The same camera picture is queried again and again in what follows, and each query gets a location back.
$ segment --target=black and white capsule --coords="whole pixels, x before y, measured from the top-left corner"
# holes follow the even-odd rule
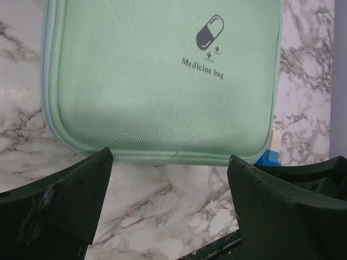
[[[196,44],[201,50],[206,50],[217,39],[224,29],[224,21],[219,15],[215,15],[197,33]]]

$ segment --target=black object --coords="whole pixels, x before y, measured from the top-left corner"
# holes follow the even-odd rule
[[[228,180],[240,229],[182,260],[347,258],[347,159],[267,167],[233,155]]]
[[[110,179],[108,148],[0,193],[0,259],[81,260],[93,243]]]

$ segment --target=white marble table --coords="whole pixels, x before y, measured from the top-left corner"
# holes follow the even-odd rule
[[[333,0],[283,0],[275,126],[285,165],[326,160]],[[0,192],[82,159],[47,129],[40,96],[45,0],[0,0]],[[236,230],[226,168],[115,162],[86,259],[177,259]]]

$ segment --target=green bag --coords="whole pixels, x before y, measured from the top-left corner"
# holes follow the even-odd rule
[[[254,163],[271,136],[281,31],[281,0],[49,0],[50,129],[116,160]]]

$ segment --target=gray wall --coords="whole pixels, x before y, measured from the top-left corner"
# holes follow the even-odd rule
[[[347,158],[347,0],[335,0],[329,156]]]

